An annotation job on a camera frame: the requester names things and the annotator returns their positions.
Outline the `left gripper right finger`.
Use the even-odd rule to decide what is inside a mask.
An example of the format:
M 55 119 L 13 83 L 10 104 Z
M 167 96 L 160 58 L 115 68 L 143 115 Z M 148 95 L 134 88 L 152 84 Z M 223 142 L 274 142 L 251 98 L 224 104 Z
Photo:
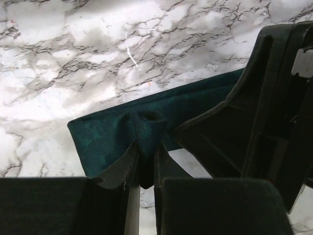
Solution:
M 162 196 L 161 183 L 165 178 L 192 178 L 169 155 L 164 142 L 160 142 L 154 155 L 154 196 L 156 213 L 156 231 L 161 234 Z

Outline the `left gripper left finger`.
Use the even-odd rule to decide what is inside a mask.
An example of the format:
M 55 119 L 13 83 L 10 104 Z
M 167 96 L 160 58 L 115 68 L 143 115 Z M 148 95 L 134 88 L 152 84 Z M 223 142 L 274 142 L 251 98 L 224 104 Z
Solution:
M 125 154 L 93 179 L 93 206 L 100 235 L 139 234 L 139 150 L 131 144 Z

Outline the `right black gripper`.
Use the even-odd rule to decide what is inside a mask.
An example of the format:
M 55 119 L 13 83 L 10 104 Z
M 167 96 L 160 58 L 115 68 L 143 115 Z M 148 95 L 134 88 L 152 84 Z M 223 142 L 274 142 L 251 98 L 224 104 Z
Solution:
M 270 181 L 291 212 L 313 165 L 313 23 L 262 28 L 226 99 L 174 139 L 213 178 Z

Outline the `dark green tie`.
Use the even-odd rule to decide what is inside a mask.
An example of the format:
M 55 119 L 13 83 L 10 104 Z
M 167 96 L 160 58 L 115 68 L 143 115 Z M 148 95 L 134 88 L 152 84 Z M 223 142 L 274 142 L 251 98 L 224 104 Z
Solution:
M 224 101 L 243 70 L 216 75 L 145 96 L 68 123 L 83 170 L 93 178 L 120 159 L 132 142 L 140 153 L 140 186 L 154 184 L 154 154 L 159 143 L 179 149 L 173 131 Z

